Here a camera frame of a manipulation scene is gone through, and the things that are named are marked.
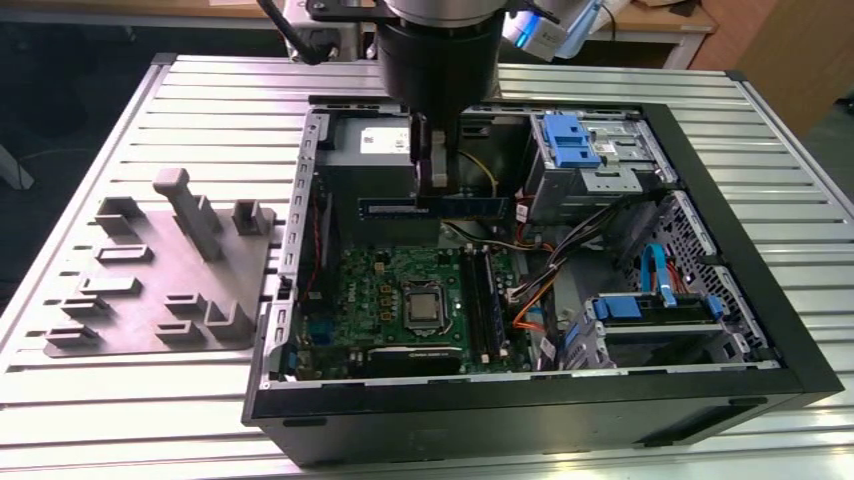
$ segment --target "black cable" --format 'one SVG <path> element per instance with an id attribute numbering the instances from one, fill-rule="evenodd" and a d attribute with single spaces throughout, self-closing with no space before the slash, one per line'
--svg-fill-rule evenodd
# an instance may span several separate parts
<path id="1" fill-rule="evenodd" d="M 616 20 L 613 19 L 613 13 L 611 12 L 611 9 L 604 5 L 604 3 L 601 4 L 601 8 L 604 8 L 604 12 L 608 14 L 608 17 L 611 17 L 611 41 L 615 42 L 616 41 Z"/>
<path id="2" fill-rule="evenodd" d="M 305 43 L 296 29 L 281 15 L 279 7 L 272 0 L 257 0 L 257 6 L 261 7 L 264 14 L 269 17 L 279 32 L 299 53 L 299 58 L 307 65 L 317 65 L 329 59 L 331 45 L 313 46 Z"/>

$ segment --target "blue plastic latch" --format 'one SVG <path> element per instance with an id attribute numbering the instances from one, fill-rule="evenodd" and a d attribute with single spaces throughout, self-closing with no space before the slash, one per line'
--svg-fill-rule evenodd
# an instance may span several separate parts
<path id="1" fill-rule="evenodd" d="M 708 305 L 711 316 L 715 317 L 715 320 L 720 320 L 720 317 L 723 317 L 723 304 L 720 303 L 718 296 L 708 295 L 706 297 L 706 304 Z"/>
<path id="2" fill-rule="evenodd" d="M 603 297 L 612 318 L 640 318 L 640 307 L 633 297 Z"/>
<path id="3" fill-rule="evenodd" d="M 572 340 L 575 340 L 575 337 L 577 337 L 577 333 L 579 332 L 580 332 L 580 327 L 577 326 L 577 323 L 576 323 L 575 325 L 572 325 L 572 328 L 567 332 L 565 337 L 563 337 L 563 349 L 564 350 L 567 348 L 569 348 L 569 345 L 572 344 Z"/>
<path id="4" fill-rule="evenodd" d="M 531 14 L 528 23 L 524 24 L 524 28 L 521 29 L 521 35 L 519 35 L 519 38 L 516 39 L 516 48 L 524 47 L 524 44 L 528 42 L 528 40 L 533 36 L 533 32 L 536 31 L 537 25 L 539 25 L 539 17 Z"/>
<path id="5" fill-rule="evenodd" d="M 608 318 L 608 306 L 601 299 L 592 301 L 592 311 L 596 314 L 596 320 Z"/>
<path id="6" fill-rule="evenodd" d="M 652 286 L 652 274 L 650 272 L 650 262 L 655 267 L 655 283 Z M 658 243 L 647 244 L 640 258 L 640 290 L 644 292 L 659 291 L 664 300 L 664 307 L 675 307 L 676 299 L 672 296 L 670 286 L 670 274 L 667 273 L 667 254 L 664 247 Z"/>
<path id="7" fill-rule="evenodd" d="M 589 134 L 575 115 L 545 115 L 545 139 L 559 168 L 596 168 L 601 158 L 589 148 Z"/>

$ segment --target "orange wire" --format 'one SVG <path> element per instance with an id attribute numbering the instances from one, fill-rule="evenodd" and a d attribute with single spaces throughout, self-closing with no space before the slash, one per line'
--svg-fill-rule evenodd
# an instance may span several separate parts
<path id="1" fill-rule="evenodd" d="M 528 300 L 528 303 L 525 303 L 524 307 L 521 307 L 521 310 L 516 314 L 516 318 L 512 319 L 512 326 L 513 327 L 516 327 L 516 328 L 529 328 L 532 330 L 539 330 L 540 332 L 545 331 L 540 325 L 537 325 L 535 323 L 521 322 L 521 319 L 524 318 L 524 314 L 527 313 L 527 311 L 531 309 L 533 304 L 539 301 L 540 297 L 545 294 L 545 292 L 551 288 L 551 285 L 555 283 L 555 278 L 556 278 L 556 276 L 551 277 L 551 279 L 541 286 L 541 288 L 539 289 L 539 291 L 536 292 L 533 297 L 531 297 L 531 300 Z"/>

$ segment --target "black cylinder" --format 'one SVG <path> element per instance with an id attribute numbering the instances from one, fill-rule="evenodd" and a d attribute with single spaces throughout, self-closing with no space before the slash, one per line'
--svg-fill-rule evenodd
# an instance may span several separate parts
<path id="1" fill-rule="evenodd" d="M 388 95 L 444 127 L 491 93 L 503 12 L 481 24 L 441 29 L 377 26 L 379 60 Z"/>

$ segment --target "slotted metal table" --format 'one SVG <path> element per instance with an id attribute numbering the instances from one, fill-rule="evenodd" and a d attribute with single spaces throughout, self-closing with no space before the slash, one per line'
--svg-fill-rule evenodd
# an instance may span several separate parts
<path id="1" fill-rule="evenodd" d="M 467 478 L 560 472 L 843 478 L 854 471 L 854 208 L 752 87 L 718 72 L 523 65 L 501 65 L 499 80 L 504 98 L 670 105 L 848 390 L 690 447 L 340 471 L 371 478 L 404 471 Z M 50 359 L 41 349 L 42 334 L 62 317 L 54 303 L 72 292 L 104 238 L 90 222 L 104 196 L 132 195 L 145 208 L 168 208 L 149 182 L 161 167 L 181 165 L 193 193 L 214 208 L 257 198 L 287 217 L 309 94 L 383 95 L 375 65 L 154 59 L 0 322 L 0 473 L 307 474 L 260 431 L 240 424 L 248 351 Z M 277 255 L 271 252 L 271 267 Z M 265 290 L 272 287 L 265 282 Z"/>

